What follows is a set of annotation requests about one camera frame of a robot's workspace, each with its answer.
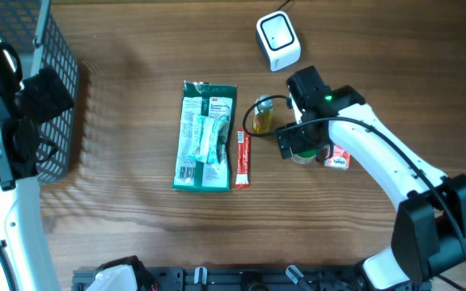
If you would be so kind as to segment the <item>green lid plastic jar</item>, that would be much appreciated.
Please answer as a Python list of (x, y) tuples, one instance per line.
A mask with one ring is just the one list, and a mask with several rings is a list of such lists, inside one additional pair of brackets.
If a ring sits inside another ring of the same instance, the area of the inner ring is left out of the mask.
[(316, 150), (307, 150), (301, 153), (292, 154), (291, 160), (300, 165), (306, 165), (316, 160)]

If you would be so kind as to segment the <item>red white tissue pack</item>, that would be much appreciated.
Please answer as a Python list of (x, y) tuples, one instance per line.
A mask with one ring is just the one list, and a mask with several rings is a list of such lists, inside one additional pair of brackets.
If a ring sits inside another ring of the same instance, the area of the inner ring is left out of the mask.
[(329, 158), (324, 160), (324, 165), (326, 167), (347, 170), (350, 167), (350, 158), (351, 155), (344, 148), (334, 145), (333, 151), (329, 151)]

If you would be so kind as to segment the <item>yellow Vim liquid bottle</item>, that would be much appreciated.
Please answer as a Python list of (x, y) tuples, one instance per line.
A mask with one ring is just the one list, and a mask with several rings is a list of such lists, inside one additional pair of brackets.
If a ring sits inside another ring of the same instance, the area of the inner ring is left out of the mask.
[(252, 133), (263, 136), (269, 133), (273, 119), (273, 101), (269, 95), (261, 95), (256, 100), (255, 116), (252, 122)]

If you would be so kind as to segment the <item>red sachet stick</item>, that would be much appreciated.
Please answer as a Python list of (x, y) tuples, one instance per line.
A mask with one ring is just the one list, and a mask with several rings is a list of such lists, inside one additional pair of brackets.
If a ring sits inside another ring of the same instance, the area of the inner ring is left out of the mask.
[(251, 153), (251, 136), (243, 129), (238, 131), (238, 159), (235, 187), (249, 188), (249, 169)]

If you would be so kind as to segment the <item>green 3M gloves packet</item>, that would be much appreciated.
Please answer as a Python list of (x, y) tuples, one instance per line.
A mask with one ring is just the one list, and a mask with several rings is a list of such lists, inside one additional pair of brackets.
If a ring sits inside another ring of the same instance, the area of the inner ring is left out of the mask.
[(237, 87), (185, 82), (172, 187), (190, 192), (227, 192), (231, 167), (228, 144)]

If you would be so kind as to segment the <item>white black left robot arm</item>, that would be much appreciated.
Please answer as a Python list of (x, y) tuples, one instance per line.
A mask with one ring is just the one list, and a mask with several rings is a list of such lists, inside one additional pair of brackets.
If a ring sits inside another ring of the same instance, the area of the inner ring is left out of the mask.
[(38, 166), (58, 151), (42, 124), (74, 106), (59, 73), (29, 78), (14, 47), (0, 39), (0, 290), (61, 288), (44, 234)]

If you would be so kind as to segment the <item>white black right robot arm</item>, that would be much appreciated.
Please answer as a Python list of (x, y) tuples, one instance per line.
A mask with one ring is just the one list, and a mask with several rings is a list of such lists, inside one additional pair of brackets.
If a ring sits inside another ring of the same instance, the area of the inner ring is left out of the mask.
[(314, 66), (286, 81), (294, 123), (277, 129), (283, 158), (347, 150), (396, 210), (389, 247), (358, 267), (360, 290), (422, 284), (466, 264), (466, 175), (449, 176), (415, 154), (351, 86), (331, 89)]

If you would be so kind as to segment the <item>white barcode scanner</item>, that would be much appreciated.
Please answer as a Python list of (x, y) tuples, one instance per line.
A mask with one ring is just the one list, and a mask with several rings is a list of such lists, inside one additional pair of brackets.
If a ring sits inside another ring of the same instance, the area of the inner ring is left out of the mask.
[(274, 11), (258, 19), (256, 42), (272, 72), (293, 65), (301, 57), (299, 38), (284, 11)]

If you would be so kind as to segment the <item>dark grey plastic basket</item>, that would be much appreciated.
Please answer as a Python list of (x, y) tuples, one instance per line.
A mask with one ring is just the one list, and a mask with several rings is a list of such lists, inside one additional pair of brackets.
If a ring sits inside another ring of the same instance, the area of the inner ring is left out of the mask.
[(78, 62), (52, 3), (0, 1), (0, 187), (62, 179), (69, 167)]

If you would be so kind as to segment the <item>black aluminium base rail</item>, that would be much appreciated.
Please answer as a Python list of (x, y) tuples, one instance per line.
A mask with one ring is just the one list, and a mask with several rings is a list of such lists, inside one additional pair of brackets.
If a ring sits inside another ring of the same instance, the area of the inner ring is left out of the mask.
[(303, 290), (305, 285), (319, 291), (353, 290), (350, 268), (302, 268), (303, 283), (295, 284), (284, 268), (207, 270), (206, 282), (197, 283), (194, 269), (149, 267), (157, 290)]

